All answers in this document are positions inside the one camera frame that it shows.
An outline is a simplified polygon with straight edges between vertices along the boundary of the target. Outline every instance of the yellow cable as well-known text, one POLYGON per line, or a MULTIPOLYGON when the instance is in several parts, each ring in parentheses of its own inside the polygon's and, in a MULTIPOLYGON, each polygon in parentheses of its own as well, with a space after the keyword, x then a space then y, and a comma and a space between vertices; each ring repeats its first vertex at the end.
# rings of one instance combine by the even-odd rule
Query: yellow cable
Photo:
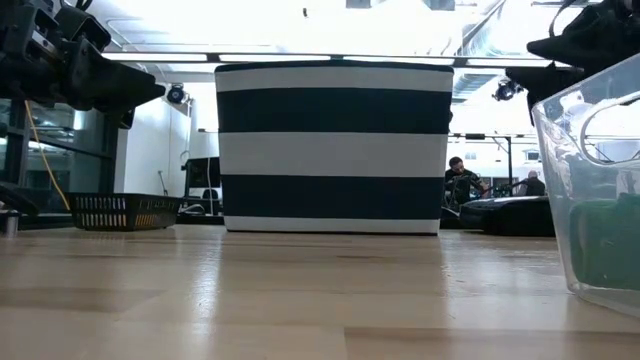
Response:
POLYGON ((27 117, 29 118, 31 129, 33 130, 33 136, 36 138, 36 142, 38 143, 38 148, 40 149, 40 155, 42 155, 42 161, 44 161, 44 166, 47 167, 47 172, 49 173, 51 182, 53 182, 53 186, 56 188, 56 190, 58 190, 58 194, 60 194, 60 197, 62 197, 62 201, 64 201, 64 207, 67 208, 67 211, 71 211, 71 207, 69 206, 67 197, 64 196, 64 192, 60 190, 60 186, 58 186, 58 182, 56 181, 56 178, 53 176, 53 171, 51 171, 51 167, 49 167, 49 162, 47 161, 47 157, 44 155, 44 150, 42 149, 42 144, 40 144, 40 138, 38 137, 38 131, 36 130, 36 124, 33 122, 33 115, 31 115, 31 105, 29 104, 28 100, 24 101, 24 106, 27 108, 27 117))

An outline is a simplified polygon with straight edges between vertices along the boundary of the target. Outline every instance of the clear plastic container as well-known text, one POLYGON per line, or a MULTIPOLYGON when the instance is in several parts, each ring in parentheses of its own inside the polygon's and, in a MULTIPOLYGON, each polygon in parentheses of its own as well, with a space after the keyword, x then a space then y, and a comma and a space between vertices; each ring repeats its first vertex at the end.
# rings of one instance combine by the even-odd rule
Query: clear plastic container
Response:
POLYGON ((640 316, 640 56, 533 109, 569 289, 640 316))

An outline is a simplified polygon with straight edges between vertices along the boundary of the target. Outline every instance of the ceiling light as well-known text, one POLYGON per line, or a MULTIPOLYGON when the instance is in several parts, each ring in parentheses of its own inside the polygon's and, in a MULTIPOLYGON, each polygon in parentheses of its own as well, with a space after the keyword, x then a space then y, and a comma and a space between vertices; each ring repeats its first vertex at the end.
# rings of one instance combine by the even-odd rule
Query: ceiling light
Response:
MULTIPOLYGON (((478 67, 497 67, 505 68, 509 66, 524 66, 524 67, 546 67, 551 63, 551 60, 545 59, 499 59, 499 58, 486 58, 486 59, 469 59, 467 60, 467 66, 478 67)), ((568 67, 568 65, 556 62, 557 67, 568 67)))
POLYGON ((222 62, 326 61, 330 59, 328 55, 220 55, 222 62))
POLYGON ((206 54, 165 54, 165 53, 104 53, 105 58, 127 62, 206 62, 206 54))
POLYGON ((345 60, 355 61, 390 61, 414 64, 453 65, 453 58, 429 58, 429 57, 392 57, 392 56, 345 56, 345 60))

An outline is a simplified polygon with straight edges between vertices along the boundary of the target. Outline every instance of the security camera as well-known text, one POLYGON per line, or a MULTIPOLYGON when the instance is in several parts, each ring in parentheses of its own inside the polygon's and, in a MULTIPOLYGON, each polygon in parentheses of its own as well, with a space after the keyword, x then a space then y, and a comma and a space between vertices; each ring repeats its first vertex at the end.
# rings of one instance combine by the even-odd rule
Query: security camera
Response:
POLYGON ((171 89, 167 93, 167 101, 178 105, 189 101, 189 94, 184 91, 184 84, 171 84, 171 89))
POLYGON ((498 83, 498 89, 491 95, 496 101, 508 101, 513 97, 524 91, 524 88, 520 84, 511 79, 503 79, 498 83))

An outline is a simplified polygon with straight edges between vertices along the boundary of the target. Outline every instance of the fabric bin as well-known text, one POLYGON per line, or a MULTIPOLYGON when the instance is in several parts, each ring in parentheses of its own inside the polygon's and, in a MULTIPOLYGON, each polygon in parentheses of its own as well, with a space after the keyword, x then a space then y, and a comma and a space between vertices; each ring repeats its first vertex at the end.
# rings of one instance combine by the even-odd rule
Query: fabric bin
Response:
POLYGON ((437 234, 451 67, 249 63, 215 78, 228 230, 437 234))

